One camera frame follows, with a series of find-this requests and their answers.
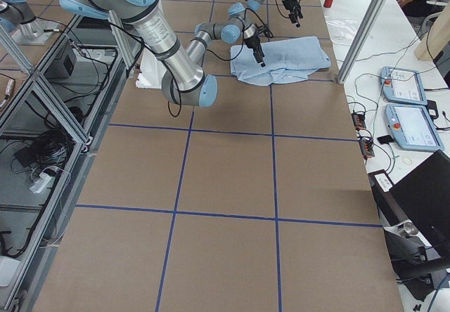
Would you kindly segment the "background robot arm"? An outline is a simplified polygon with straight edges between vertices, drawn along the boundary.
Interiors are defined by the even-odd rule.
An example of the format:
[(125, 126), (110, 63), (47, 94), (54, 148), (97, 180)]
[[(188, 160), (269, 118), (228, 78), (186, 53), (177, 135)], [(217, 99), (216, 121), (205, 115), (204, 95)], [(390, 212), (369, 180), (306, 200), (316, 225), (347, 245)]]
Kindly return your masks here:
[(39, 19), (27, 0), (1, 0), (1, 26), (22, 45), (44, 45), (60, 30), (58, 22)]

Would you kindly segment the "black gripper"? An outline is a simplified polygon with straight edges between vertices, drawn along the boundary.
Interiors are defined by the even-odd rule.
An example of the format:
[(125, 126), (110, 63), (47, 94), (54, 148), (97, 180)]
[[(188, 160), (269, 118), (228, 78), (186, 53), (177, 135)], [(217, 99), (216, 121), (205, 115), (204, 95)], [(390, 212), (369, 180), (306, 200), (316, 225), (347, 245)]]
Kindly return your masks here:
[(295, 23), (297, 28), (300, 27), (300, 21), (303, 19), (300, 2), (302, 0), (281, 0), (284, 7), (289, 10), (289, 19), (291, 23)]
[(258, 34), (254, 34), (251, 37), (245, 38), (245, 45), (252, 50), (253, 56), (257, 63), (264, 67), (266, 64), (264, 62), (264, 52), (262, 50), (261, 41)]

